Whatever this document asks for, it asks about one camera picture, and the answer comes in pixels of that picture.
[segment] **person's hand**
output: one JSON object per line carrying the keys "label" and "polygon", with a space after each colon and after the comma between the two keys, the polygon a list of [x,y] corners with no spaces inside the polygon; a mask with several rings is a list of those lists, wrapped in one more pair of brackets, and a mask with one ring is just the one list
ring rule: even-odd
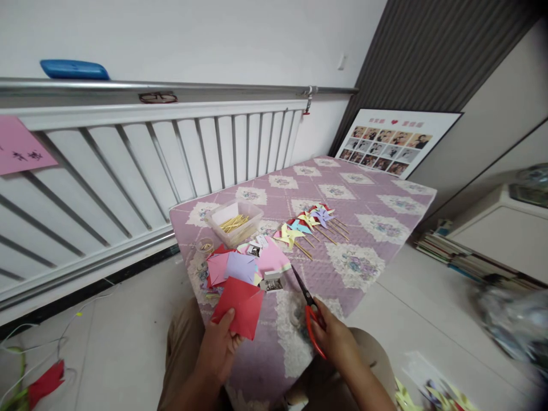
{"label": "person's hand", "polygon": [[325,320],[325,331],[312,321],[312,332],[327,359],[342,374],[361,364],[360,351],[352,332],[319,299],[314,298]]}
{"label": "person's hand", "polygon": [[234,363],[236,349],[243,341],[240,335],[228,330],[234,314],[235,311],[231,308],[218,324],[212,321],[207,324],[194,368],[198,377],[214,378],[220,385],[226,382]]}

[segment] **radiator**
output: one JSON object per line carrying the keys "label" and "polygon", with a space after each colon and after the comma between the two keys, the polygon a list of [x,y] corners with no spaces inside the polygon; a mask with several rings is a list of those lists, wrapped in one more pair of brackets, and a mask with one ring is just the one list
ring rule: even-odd
{"label": "radiator", "polygon": [[58,166],[0,177],[0,309],[172,236],[169,209],[290,166],[304,100],[0,110]]}

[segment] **photo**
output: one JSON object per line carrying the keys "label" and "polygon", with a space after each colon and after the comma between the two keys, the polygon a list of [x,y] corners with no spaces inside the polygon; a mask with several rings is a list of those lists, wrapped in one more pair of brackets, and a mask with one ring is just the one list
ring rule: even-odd
{"label": "photo", "polygon": [[394,160],[401,150],[402,150],[402,147],[386,146],[386,148],[381,154],[381,157]]}
{"label": "photo", "polygon": [[359,142],[360,141],[358,139],[349,139],[344,148],[348,148],[349,150],[355,150]]}
{"label": "photo", "polygon": [[367,152],[370,146],[371,142],[369,140],[360,140],[358,146],[356,147],[356,150]]}
{"label": "photo", "polygon": [[377,155],[378,156],[380,153],[382,153],[382,150],[384,149],[384,147],[386,147],[386,144],[373,143],[373,144],[371,144],[371,147],[367,151],[367,153],[371,154],[371,155]]}
{"label": "photo", "polygon": [[404,163],[411,163],[413,160],[415,160],[415,157],[419,153],[420,151],[414,148],[403,147],[400,153],[396,156],[396,160]]}
{"label": "photo", "polygon": [[408,144],[408,147],[413,147],[421,150],[432,138],[431,135],[415,134]]}
{"label": "photo", "polygon": [[352,157],[350,157],[350,161],[353,163],[359,163],[363,157],[364,157],[363,153],[355,151]]}
{"label": "photo", "polygon": [[381,143],[390,143],[395,133],[394,130],[381,130],[377,135],[377,141]]}
{"label": "photo", "polygon": [[392,162],[392,160],[379,158],[379,160],[377,160],[377,162],[375,163],[373,168],[376,168],[377,170],[385,171],[388,168],[388,166],[390,165],[391,162]]}
{"label": "photo", "polygon": [[407,140],[411,137],[412,133],[406,133],[403,131],[398,131],[394,138],[392,139],[391,144],[395,144],[397,146],[404,146],[405,143],[407,143]]}
{"label": "photo", "polygon": [[364,134],[364,139],[376,140],[379,131],[381,131],[380,128],[368,128]]}
{"label": "photo", "polygon": [[352,150],[343,150],[341,153],[340,158],[342,160],[350,160],[350,157],[352,156],[353,151]]}
{"label": "photo", "polygon": [[361,126],[357,126],[354,131],[352,131],[352,137],[355,137],[355,138],[361,138],[365,132],[365,129],[367,127],[361,127]]}
{"label": "photo", "polygon": [[405,171],[405,169],[408,167],[409,167],[408,164],[393,162],[390,168],[388,169],[388,172],[395,175],[401,175]]}
{"label": "photo", "polygon": [[361,163],[366,167],[373,167],[377,159],[378,157],[367,155],[364,157],[364,160]]}

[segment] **scissors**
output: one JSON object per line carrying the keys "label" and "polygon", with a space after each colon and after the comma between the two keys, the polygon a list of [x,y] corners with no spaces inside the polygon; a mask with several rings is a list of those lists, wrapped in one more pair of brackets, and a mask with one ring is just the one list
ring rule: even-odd
{"label": "scissors", "polygon": [[320,346],[316,342],[316,338],[314,336],[314,333],[312,332],[312,324],[310,321],[310,318],[312,318],[315,322],[318,323],[318,325],[325,330],[325,320],[321,316],[320,309],[314,302],[314,299],[308,292],[307,288],[304,286],[304,282],[302,281],[301,277],[297,273],[297,270],[295,270],[294,266],[291,266],[293,269],[293,272],[295,273],[295,277],[297,278],[297,282],[299,283],[299,286],[301,287],[301,291],[304,294],[304,299],[307,301],[307,308],[306,308],[306,316],[307,316],[307,328],[308,328],[308,336],[310,337],[310,340],[312,342],[312,345],[318,351],[318,353],[322,356],[323,359],[326,360],[324,352],[321,350]]}

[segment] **leg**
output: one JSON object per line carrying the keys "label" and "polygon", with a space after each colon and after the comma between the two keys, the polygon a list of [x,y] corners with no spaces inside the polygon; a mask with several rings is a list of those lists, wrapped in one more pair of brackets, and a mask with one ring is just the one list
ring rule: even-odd
{"label": "leg", "polygon": [[[394,374],[386,352],[371,335],[365,331],[351,328],[356,339],[364,364],[369,365],[384,389],[393,398],[395,391]],[[293,387],[287,400],[294,404],[299,393],[308,397],[307,411],[349,409],[357,410],[356,402],[337,370],[320,356],[316,356]]]}
{"label": "leg", "polygon": [[[171,401],[192,374],[205,330],[198,302],[193,297],[178,314],[174,315],[167,332],[166,373],[158,411],[169,409]],[[230,402],[228,408],[224,403],[227,400],[223,388],[217,408],[230,409]]]}

